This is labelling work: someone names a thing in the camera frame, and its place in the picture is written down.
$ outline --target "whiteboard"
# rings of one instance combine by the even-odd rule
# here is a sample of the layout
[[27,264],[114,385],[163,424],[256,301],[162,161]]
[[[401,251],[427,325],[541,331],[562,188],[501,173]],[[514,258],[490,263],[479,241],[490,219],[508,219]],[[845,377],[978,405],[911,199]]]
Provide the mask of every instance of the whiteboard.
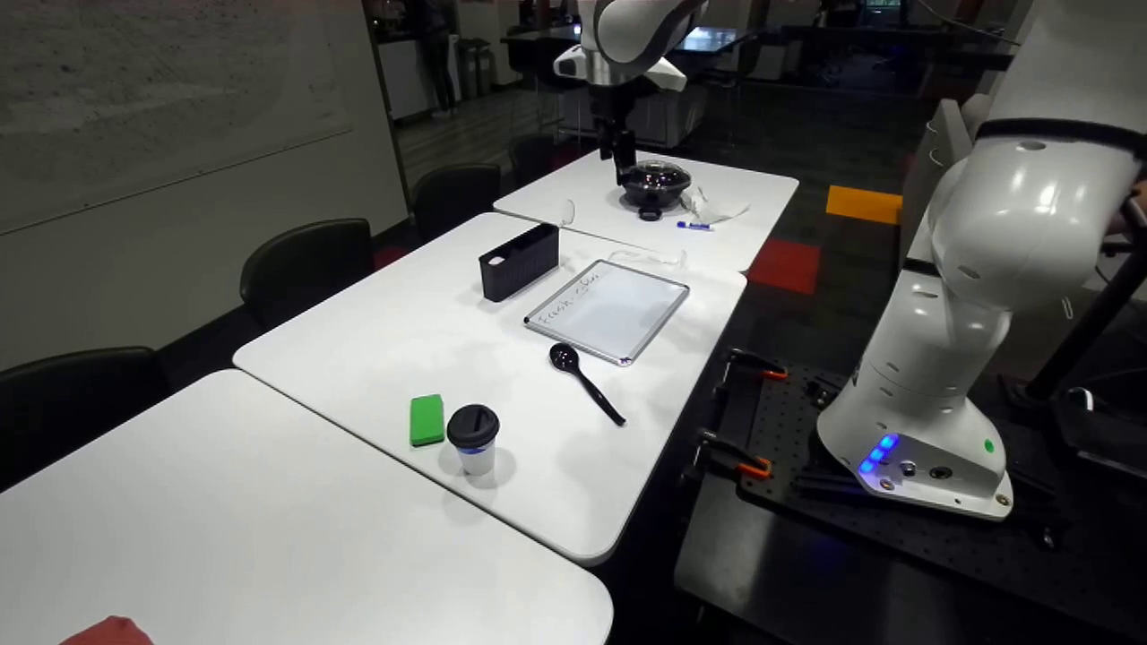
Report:
[[0,235],[347,128],[305,0],[0,4]]
[[685,299],[689,283],[594,263],[531,312],[528,325],[614,365],[628,365],[636,362]]

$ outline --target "cup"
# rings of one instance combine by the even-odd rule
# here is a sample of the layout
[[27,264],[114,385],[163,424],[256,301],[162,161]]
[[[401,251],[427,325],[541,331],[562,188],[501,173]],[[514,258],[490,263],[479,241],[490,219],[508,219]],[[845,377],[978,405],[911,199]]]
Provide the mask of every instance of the cup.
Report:
[[464,405],[449,424],[449,440],[457,450],[464,475],[493,468],[499,417],[488,405]]

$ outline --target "white robot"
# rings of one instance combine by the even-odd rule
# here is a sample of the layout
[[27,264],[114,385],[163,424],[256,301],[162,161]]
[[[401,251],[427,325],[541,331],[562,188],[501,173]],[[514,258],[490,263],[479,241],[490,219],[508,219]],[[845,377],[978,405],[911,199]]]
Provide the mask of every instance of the white robot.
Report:
[[[817,436],[863,492],[978,520],[1015,509],[967,388],[1015,312],[1065,299],[1147,155],[1147,0],[1041,0],[970,155],[934,188],[868,350]],[[579,0],[555,72],[685,91],[663,53],[700,0]]]

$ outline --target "black lid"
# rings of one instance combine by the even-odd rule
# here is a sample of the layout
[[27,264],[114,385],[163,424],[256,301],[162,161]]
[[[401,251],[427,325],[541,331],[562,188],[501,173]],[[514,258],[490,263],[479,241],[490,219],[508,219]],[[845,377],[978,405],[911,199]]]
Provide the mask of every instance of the black lid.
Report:
[[451,417],[449,436],[455,449],[484,449],[499,436],[499,417],[488,405],[464,405]]

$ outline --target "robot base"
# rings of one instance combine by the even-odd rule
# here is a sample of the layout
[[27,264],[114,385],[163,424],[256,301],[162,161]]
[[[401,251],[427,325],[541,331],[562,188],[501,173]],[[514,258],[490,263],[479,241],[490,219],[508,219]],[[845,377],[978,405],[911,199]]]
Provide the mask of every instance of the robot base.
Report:
[[1004,440],[970,403],[922,426],[882,419],[848,385],[821,413],[817,436],[873,497],[996,522],[1015,509]]

